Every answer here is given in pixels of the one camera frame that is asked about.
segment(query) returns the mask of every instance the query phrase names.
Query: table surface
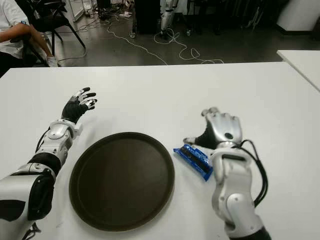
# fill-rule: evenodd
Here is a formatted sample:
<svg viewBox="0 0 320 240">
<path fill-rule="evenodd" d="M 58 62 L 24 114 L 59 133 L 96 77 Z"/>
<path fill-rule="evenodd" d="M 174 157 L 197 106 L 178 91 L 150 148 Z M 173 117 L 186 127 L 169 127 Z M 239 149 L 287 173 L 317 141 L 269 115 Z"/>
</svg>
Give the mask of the table surface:
<svg viewBox="0 0 320 240">
<path fill-rule="evenodd" d="M 238 116 L 243 136 L 255 142 L 269 178 L 257 207 L 273 239 L 317 239 L 319 209 L 319 93 L 286 62 L 216 65 L 11 69 L 0 79 L 0 178 L 33 155 L 36 143 L 69 97 L 90 86 L 96 109 L 80 119 L 83 132 L 69 151 L 55 184 L 50 214 L 39 220 L 35 240 L 227 240 L 212 209 L 215 189 L 173 154 L 183 138 L 205 129 L 201 111 L 217 106 Z M 84 223 L 69 199 L 69 179 L 80 155 L 99 139 L 141 132 L 172 156 L 171 201 L 151 222 L 128 232 L 104 232 Z M 252 165 L 252 194 L 261 187 Z"/>
<path fill-rule="evenodd" d="M 277 54 L 320 92 L 320 51 L 278 50 Z"/>
</svg>

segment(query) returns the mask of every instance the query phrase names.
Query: gray floor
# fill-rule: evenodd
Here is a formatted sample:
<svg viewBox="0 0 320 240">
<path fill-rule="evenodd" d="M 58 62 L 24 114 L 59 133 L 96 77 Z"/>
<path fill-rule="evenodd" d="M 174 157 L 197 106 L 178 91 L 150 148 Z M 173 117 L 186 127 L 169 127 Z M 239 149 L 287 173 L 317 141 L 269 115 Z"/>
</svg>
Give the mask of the gray floor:
<svg viewBox="0 0 320 240">
<path fill-rule="evenodd" d="M 75 28 L 89 24 L 92 18 L 81 17 Z M 114 37 L 107 32 L 107 25 L 94 24 L 87 32 L 79 32 L 87 47 L 87 55 L 81 59 L 70 59 L 60 62 L 62 67 L 75 66 L 144 66 L 163 65 L 163 63 L 146 53 L 145 50 L 134 47 L 123 39 Z M 182 60 L 179 52 L 183 49 L 181 45 L 171 43 L 169 45 L 157 44 L 153 35 L 137 35 L 136 39 L 129 38 L 132 22 L 120 18 L 119 21 L 112 18 L 110 30 L 118 36 L 125 37 L 136 45 L 147 48 L 150 52 L 157 54 L 169 65 L 199 64 L 198 60 Z M 175 31 L 183 33 L 185 27 L 176 23 Z M 67 28 L 60 28 L 57 32 L 67 32 Z M 66 57 L 81 56 L 84 49 L 72 33 L 61 33 L 63 43 L 56 38 L 56 57 L 58 60 Z M 311 40 L 308 35 L 286 36 L 276 29 L 257 28 L 250 29 L 225 29 L 220 36 L 208 27 L 203 30 L 202 35 L 196 33 L 188 37 L 184 34 L 178 38 L 181 43 L 189 48 L 197 49 L 201 59 L 222 59 L 225 63 L 250 63 L 250 62 L 277 62 L 281 58 L 276 54 L 277 50 L 320 50 L 320 42 Z M 182 54 L 190 58 L 190 50 Z"/>
</svg>

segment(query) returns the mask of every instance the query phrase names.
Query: round tray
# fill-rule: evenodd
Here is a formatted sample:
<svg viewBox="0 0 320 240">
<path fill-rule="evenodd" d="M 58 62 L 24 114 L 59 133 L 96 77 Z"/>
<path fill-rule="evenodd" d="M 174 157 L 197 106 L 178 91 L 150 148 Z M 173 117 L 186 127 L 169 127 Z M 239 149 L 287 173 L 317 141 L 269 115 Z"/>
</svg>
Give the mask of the round tray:
<svg viewBox="0 0 320 240">
<path fill-rule="evenodd" d="M 166 148 L 137 132 L 107 136 L 76 162 L 69 183 L 79 217 L 104 231 L 128 231 L 152 220 L 173 190 L 175 170 Z"/>
</svg>

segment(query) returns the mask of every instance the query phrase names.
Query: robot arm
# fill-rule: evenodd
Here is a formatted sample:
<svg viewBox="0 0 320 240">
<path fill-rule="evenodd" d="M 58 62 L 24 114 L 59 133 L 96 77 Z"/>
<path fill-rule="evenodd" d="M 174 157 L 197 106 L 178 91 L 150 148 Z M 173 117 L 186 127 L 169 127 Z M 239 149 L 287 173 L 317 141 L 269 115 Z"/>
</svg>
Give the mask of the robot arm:
<svg viewBox="0 0 320 240">
<path fill-rule="evenodd" d="M 161 34 L 171 26 L 179 0 L 165 0 L 165 12 L 161 16 Z"/>
<path fill-rule="evenodd" d="M 183 141 L 204 147 L 212 162 L 216 181 L 212 207 L 225 222 L 226 234 L 232 240 L 270 240 L 262 220 L 255 214 L 255 207 L 263 197 L 253 201 L 251 196 L 250 164 L 253 156 L 241 147 L 239 119 L 228 113 L 221 114 L 215 107 L 201 114 L 207 122 L 205 132 L 199 137 L 185 138 Z M 264 195 L 267 186 L 263 185 Z"/>
<path fill-rule="evenodd" d="M 97 102 L 90 98 L 95 93 L 86 93 L 89 90 L 81 89 L 71 97 L 61 119 L 52 122 L 39 140 L 32 159 L 0 180 L 0 239 L 26 239 L 30 232 L 38 232 L 29 230 L 35 221 L 50 212 L 56 177 L 73 139 L 82 131 L 78 119 Z"/>
</svg>

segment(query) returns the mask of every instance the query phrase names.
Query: blue snack wrapper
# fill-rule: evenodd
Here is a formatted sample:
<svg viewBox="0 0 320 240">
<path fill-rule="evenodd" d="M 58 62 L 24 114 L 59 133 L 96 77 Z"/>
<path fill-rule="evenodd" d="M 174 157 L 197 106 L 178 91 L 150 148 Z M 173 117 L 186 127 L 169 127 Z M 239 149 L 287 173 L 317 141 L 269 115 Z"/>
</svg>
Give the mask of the blue snack wrapper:
<svg viewBox="0 0 320 240">
<path fill-rule="evenodd" d="M 199 149 L 194 149 L 190 145 L 185 144 L 181 148 L 174 148 L 173 151 L 179 154 L 188 164 L 197 170 L 201 176 L 207 181 L 213 172 L 213 167 L 208 164 L 208 156 Z"/>
</svg>

